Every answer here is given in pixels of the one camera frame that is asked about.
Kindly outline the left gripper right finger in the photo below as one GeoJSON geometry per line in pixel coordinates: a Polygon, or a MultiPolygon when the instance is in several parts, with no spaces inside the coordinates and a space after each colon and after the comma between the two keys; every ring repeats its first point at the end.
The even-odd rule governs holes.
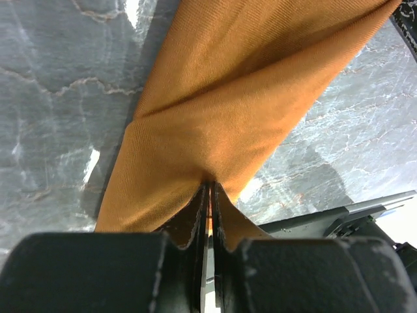
{"type": "Polygon", "coordinates": [[[274,289],[252,290],[248,277],[261,267],[251,268],[245,259],[252,244],[274,242],[276,238],[242,214],[218,182],[211,184],[210,207],[216,305],[222,312],[276,312],[274,289]]]}

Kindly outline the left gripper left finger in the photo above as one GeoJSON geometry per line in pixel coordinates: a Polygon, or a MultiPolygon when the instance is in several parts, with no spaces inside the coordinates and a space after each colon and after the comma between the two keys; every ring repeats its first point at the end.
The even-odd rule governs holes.
{"type": "Polygon", "coordinates": [[[163,247],[150,312],[203,312],[207,273],[209,184],[156,231],[163,247]]]}

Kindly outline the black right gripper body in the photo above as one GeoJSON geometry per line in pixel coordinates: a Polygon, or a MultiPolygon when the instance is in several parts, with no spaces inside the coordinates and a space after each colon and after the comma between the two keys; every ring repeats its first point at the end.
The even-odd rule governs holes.
{"type": "Polygon", "coordinates": [[[417,0],[402,0],[390,16],[401,38],[409,48],[414,60],[417,53],[417,0]]]}

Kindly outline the orange cloth napkin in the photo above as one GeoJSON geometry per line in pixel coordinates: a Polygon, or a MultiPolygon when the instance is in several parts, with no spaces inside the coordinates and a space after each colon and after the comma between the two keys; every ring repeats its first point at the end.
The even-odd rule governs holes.
{"type": "Polygon", "coordinates": [[[399,1],[181,1],[96,231],[154,231],[203,181],[242,190],[399,1]]]}

